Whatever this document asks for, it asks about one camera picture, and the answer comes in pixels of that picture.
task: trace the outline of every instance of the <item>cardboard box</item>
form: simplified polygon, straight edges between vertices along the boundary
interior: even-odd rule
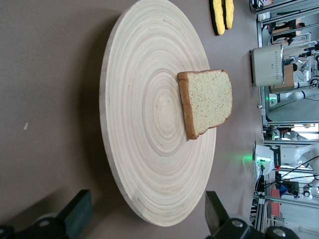
[[[270,86],[271,93],[292,91],[295,87],[293,65],[284,66],[284,84]]]

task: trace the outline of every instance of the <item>table surface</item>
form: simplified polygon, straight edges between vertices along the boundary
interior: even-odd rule
[[[99,118],[101,66],[112,27],[134,0],[3,2],[0,8],[0,224],[18,230],[58,212],[91,189],[94,214],[81,238],[205,238],[204,195],[172,227],[140,219],[111,173]],[[252,149],[262,139],[259,89],[249,51],[257,47],[256,16],[236,0],[234,24],[214,36],[208,1],[173,0],[193,24],[211,69],[228,71],[233,110],[218,127],[206,190],[229,213],[249,216]]]

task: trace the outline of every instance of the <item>round wooden board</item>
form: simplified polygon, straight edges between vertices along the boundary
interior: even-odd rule
[[[195,29],[167,0],[134,4],[108,40],[100,83],[105,150],[124,198],[150,223],[181,222],[205,190],[216,129],[187,139],[177,74],[207,69]]]

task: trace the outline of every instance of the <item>bolt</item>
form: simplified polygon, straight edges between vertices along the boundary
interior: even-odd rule
[[[44,220],[44,221],[42,221],[42,222],[39,223],[39,227],[45,227],[45,226],[47,226],[47,225],[49,225],[49,224],[50,224],[49,221]]]
[[[232,221],[232,224],[235,226],[235,227],[238,227],[238,228],[242,228],[244,226],[244,224],[239,221],[239,220],[233,220]]]
[[[283,237],[283,238],[286,237],[286,233],[283,230],[281,230],[280,228],[275,228],[273,230],[273,232],[274,232],[274,234],[276,234],[276,235],[278,235],[280,237]]]

